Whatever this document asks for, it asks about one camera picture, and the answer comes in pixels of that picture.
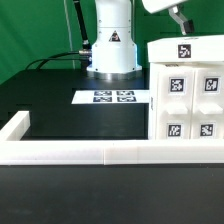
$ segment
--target printed marker sheet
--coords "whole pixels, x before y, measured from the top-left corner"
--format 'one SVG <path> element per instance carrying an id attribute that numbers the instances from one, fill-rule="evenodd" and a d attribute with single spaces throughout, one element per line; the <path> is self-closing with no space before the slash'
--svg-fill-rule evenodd
<path id="1" fill-rule="evenodd" d="M 72 104 L 149 103 L 149 90 L 76 91 Z"/>

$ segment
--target yellow warning triangle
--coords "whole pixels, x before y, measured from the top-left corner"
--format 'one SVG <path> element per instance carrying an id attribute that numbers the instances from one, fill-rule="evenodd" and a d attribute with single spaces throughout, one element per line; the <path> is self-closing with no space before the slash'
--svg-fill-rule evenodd
<path id="1" fill-rule="evenodd" d="M 109 40 L 110 42 L 121 42 L 120 37 L 117 34 L 117 31 L 115 30 Z"/>

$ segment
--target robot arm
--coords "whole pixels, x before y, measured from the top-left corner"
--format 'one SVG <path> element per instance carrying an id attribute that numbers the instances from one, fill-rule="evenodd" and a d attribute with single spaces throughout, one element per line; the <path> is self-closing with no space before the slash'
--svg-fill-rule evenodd
<path id="1" fill-rule="evenodd" d="M 180 25 L 183 35 L 194 32 L 192 20 L 188 20 L 181 12 L 179 4 L 188 0 L 142 0 L 146 10 L 150 13 L 169 10 L 170 16 Z"/>

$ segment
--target black cable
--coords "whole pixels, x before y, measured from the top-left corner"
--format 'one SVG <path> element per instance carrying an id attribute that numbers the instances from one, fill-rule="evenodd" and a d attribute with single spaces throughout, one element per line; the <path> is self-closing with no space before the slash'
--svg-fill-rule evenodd
<path id="1" fill-rule="evenodd" d="M 43 62 L 40 63 L 40 64 L 37 66 L 36 69 L 40 69 L 43 65 L 45 65 L 45 64 L 49 61 L 50 58 L 51 58 L 51 59 L 52 59 L 52 58 L 59 58 L 59 57 L 64 57 L 64 56 L 68 56 L 68 55 L 75 55 L 75 54 L 79 54 L 79 52 L 78 52 L 78 51 L 70 51 L 70 52 L 65 52 L 65 53 L 61 53 L 61 54 L 55 54 L 55 55 L 52 55 L 52 56 L 50 56 L 49 58 L 44 59 Z"/>
<path id="2" fill-rule="evenodd" d="M 69 60 L 70 61 L 71 60 L 73 60 L 73 61 L 88 61 L 88 58 L 87 59 L 80 59 L 80 58 L 44 58 L 44 59 L 38 59 L 38 60 L 35 60 L 35 61 L 31 62 L 30 64 L 28 64 L 26 66 L 25 70 L 28 70 L 31 65 L 33 65 L 37 62 L 40 62 L 40 61 L 43 62 L 43 61 L 46 61 L 46 60 L 47 60 L 47 62 L 48 61 L 69 61 Z"/>
<path id="3" fill-rule="evenodd" d="M 83 41 L 82 42 L 83 49 L 90 50 L 91 45 L 90 45 L 88 37 L 87 37 L 86 26 L 85 26 L 85 22 L 83 19 L 80 0 L 73 0 L 73 3 L 75 5 L 75 9 L 76 9 L 77 17 L 78 17 L 79 28 L 81 31 L 81 36 L 82 36 L 82 41 Z"/>

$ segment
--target black table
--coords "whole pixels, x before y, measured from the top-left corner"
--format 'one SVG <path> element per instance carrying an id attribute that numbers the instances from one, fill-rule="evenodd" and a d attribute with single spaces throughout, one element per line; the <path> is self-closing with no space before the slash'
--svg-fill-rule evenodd
<path id="1" fill-rule="evenodd" d="M 148 104 L 71 104 L 76 90 L 145 89 L 147 80 L 147 72 L 103 81 L 80 70 L 21 71 L 0 86 L 0 121 L 3 126 L 18 110 L 29 110 L 29 140 L 147 139 Z"/>
<path id="2" fill-rule="evenodd" d="M 76 90 L 147 89 L 80 71 L 22 71 L 0 86 L 3 126 L 31 111 L 23 140 L 146 139 L 147 104 L 71 105 Z M 1 224 L 220 224 L 222 164 L 0 166 Z"/>

